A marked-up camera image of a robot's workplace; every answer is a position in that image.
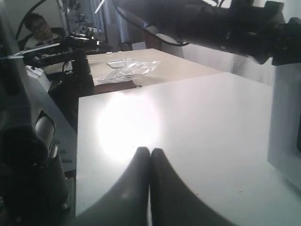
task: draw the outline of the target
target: person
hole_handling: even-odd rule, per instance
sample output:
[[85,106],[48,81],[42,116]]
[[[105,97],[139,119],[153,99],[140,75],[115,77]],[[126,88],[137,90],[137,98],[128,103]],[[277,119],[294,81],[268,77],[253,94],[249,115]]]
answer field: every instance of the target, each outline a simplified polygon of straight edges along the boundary
[[32,37],[25,44],[25,49],[30,49],[38,45],[51,44],[60,40],[61,34],[53,33],[44,17],[36,13],[30,13],[24,19],[25,27],[32,33]]

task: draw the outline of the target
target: black machine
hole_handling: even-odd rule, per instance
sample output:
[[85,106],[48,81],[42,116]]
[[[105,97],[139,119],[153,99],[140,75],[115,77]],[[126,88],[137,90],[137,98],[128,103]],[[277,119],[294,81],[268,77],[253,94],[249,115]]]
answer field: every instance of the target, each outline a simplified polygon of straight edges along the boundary
[[[301,20],[292,18],[285,23],[283,3],[267,1],[265,7],[261,8],[253,6],[252,0],[233,0],[229,8],[222,8],[224,0],[212,2],[215,4],[202,0],[112,0],[118,13],[127,21],[172,45],[194,43],[252,57],[260,64],[264,64],[270,57],[273,58],[273,65],[301,63]],[[18,45],[11,34],[3,0],[0,0],[0,32],[0,179],[3,185],[0,187],[0,195],[12,218],[20,218],[23,223],[31,224],[39,215],[47,221],[51,216],[60,216],[65,211],[68,187],[57,148],[52,142],[55,124],[36,102],[28,86],[24,63],[18,58]],[[74,75],[70,79],[75,81],[79,89],[83,87],[82,84],[91,88],[93,81],[86,52],[83,51],[87,45],[91,48],[91,42],[86,41],[81,37],[70,37],[66,42],[72,51],[66,50],[62,54],[33,60],[31,63],[41,66],[49,65],[48,60],[56,63],[73,60]],[[92,43],[92,49],[96,49],[97,43]],[[82,95],[90,95],[90,88],[82,90]],[[145,173],[144,177],[136,172],[132,175],[134,179],[130,175],[129,182],[124,184],[137,186],[136,190],[140,193],[134,200],[135,204],[146,208],[145,196],[148,195],[147,185],[150,183],[155,225],[184,225],[185,222],[200,225],[203,221],[196,217],[198,211],[206,214],[209,222],[207,225],[231,225],[214,215],[209,208],[194,201],[193,194],[186,190],[185,185],[176,182],[179,179],[172,172],[162,151],[153,152],[151,157],[146,157],[147,155],[142,154],[142,159],[150,161],[147,163],[150,165],[150,172],[138,164],[143,168],[140,172]],[[162,214],[167,209],[166,202],[172,199],[170,196],[162,196],[162,192],[166,190],[166,179],[162,178],[164,175],[177,187],[173,192],[181,194],[182,204],[193,208],[193,211],[187,212],[186,217],[195,221],[172,220],[174,216]],[[112,205],[109,204],[111,201],[116,202],[117,206],[110,206],[110,210],[118,210],[117,214],[122,213],[122,210],[127,210],[126,213],[129,210],[136,211],[135,208],[127,209],[124,203],[119,205],[114,199],[116,196],[111,195],[120,192],[120,189],[126,188],[114,187],[105,201],[101,202],[102,207]],[[183,209],[179,206],[175,209],[176,213],[181,211]],[[93,213],[97,215],[97,210],[91,210],[91,214]],[[108,225],[146,225],[143,217],[140,218],[142,220],[133,221],[134,217],[124,216],[123,222],[119,222],[114,214],[103,217],[105,221],[99,222],[104,225],[108,222]]]

